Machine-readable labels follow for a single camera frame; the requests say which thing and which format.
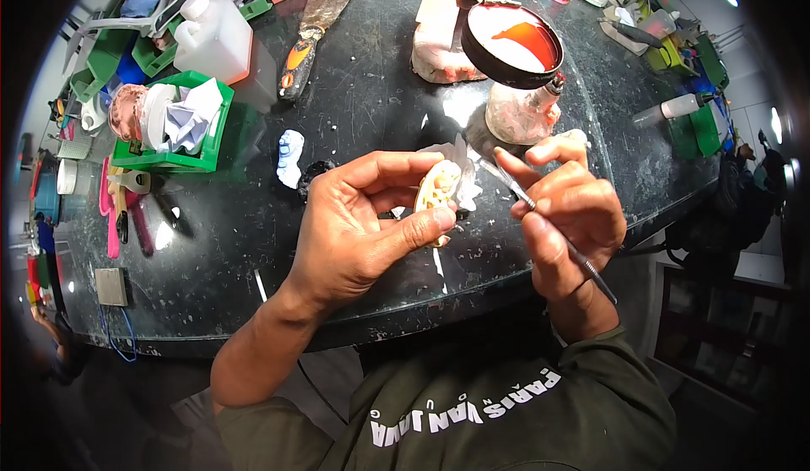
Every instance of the black marble table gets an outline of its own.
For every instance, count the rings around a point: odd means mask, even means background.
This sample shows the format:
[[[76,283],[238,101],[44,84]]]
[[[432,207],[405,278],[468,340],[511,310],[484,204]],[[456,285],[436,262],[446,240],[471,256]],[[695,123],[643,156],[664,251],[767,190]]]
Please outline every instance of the black marble table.
[[[629,224],[625,247],[632,247],[697,203],[717,178],[718,159],[679,159],[665,125],[633,129],[631,116],[666,99],[679,83],[653,75],[643,58],[604,35],[596,7],[582,0],[567,6],[519,1],[562,36],[568,81],[555,131],[588,134],[591,170],[616,187]],[[285,3],[250,23],[278,61],[296,39],[305,0]],[[264,115],[234,104],[217,172],[175,175],[155,185],[130,213],[130,241],[117,260],[106,254],[97,190],[67,197],[72,211],[60,235],[70,252],[62,262],[62,292],[76,333],[108,345],[93,273],[122,267],[140,353],[213,356],[262,303],[262,291],[277,289],[295,254],[304,205],[275,176],[278,137],[287,128],[306,138],[301,167],[328,158],[345,163],[375,149],[416,150],[452,141],[458,132],[472,145],[485,138],[491,81],[435,85],[410,70],[419,4],[351,0],[320,42],[300,102],[278,104]],[[96,148],[105,143],[111,146],[111,138],[100,137]],[[100,165],[94,166],[98,188]],[[459,221],[462,230],[438,252],[444,277],[433,250],[409,255],[369,294],[334,314],[310,349],[418,332],[506,304],[506,284],[524,290],[531,263],[519,224],[509,217],[512,202],[485,171],[478,170],[477,182],[484,189],[478,209]],[[108,311],[107,322],[119,347],[129,349],[117,309]]]

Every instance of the cable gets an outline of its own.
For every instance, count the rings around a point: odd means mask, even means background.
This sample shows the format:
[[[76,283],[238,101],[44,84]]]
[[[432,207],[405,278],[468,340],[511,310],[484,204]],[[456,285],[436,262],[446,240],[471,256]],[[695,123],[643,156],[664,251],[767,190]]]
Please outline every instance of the cable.
[[[312,383],[312,380],[309,379],[309,375],[307,375],[306,371],[304,371],[304,366],[301,365],[300,360],[298,361],[298,368],[301,369],[301,374],[304,375],[304,379],[306,379],[307,383],[309,384],[310,387],[312,387],[312,389],[315,391],[315,393],[318,394],[318,397],[321,398],[321,401],[323,401],[329,407],[329,409],[332,410],[332,413],[334,413],[336,417],[340,418],[340,422],[343,422],[343,425],[349,425],[349,422],[346,422],[346,419],[340,416],[340,413],[338,413],[338,410],[335,409],[335,407],[332,406],[329,403],[329,401],[327,401],[327,398],[324,397],[323,394],[321,394],[321,391],[318,390],[318,387],[316,387],[315,384]]]
[[[101,304],[99,304],[99,318],[101,319],[101,328],[107,334],[107,341],[109,341],[110,346],[112,346],[113,349],[116,350],[116,352],[118,352],[119,355],[121,355],[121,358],[126,360],[128,363],[132,364],[133,362],[135,362],[135,360],[138,359],[138,350],[135,347],[135,333],[132,332],[132,325],[130,324],[130,317],[127,316],[127,311],[122,307],[121,312],[124,314],[124,322],[127,323],[127,328],[130,330],[130,337],[132,338],[132,358],[127,358],[127,355],[121,353],[121,351],[115,345],[113,337],[109,334],[107,322],[105,322],[104,319],[104,311],[101,309]]]

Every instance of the white plastic bottle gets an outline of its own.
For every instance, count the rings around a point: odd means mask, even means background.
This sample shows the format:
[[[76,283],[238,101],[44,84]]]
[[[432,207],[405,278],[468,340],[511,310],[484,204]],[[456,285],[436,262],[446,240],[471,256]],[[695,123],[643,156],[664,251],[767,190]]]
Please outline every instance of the white plastic bottle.
[[[639,112],[633,116],[633,124],[636,128],[651,127],[653,124],[666,119],[679,118],[697,112],[698,109],[714,100],[714,98],[714,95],[687,93]]]
[[[675,20],[680,18],[680,12],[672,13],[664,9],[656,10],[646,19],[639,21],[638,27],[658,39],[671,35],[678,29]]]
[[[253,29],[232,0],[186,0],[174,32],[174,67],[232,84],[248,75]]]

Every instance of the white plastic jug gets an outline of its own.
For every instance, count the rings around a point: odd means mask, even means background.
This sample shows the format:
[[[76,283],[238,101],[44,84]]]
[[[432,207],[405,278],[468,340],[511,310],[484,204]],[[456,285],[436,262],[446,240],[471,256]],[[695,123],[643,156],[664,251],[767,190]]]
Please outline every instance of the white plastic jug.
[[[174,32],[174,67],[232,84],[248,75],[253,29],[232,0],[186,0]]]

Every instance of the person's right hand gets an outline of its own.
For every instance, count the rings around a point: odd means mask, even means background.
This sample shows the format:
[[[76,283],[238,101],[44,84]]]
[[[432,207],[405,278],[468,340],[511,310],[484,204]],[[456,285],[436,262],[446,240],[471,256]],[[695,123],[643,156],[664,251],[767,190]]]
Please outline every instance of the person's right hand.
[[[569,257],[562,235],[548,226],[556,225],[577,249],[601,270],[624,240],[627,222],[613,186],[588,171],[582,142],[549,137],[526,152],[532,165],[552,160],[562,167],[541,177],[519,158],[496,148],[498,163],[512,174],[536,202],[536,213],[523,202],[512,206],[511,214],[521,220],[523,234],[532,255],[532,282],[549,301],[567,298],[588,279]]]
[[[40,322],[46,317],[42,312],[42,308],[38,305],[31,305],[31,316],[35,322]]]

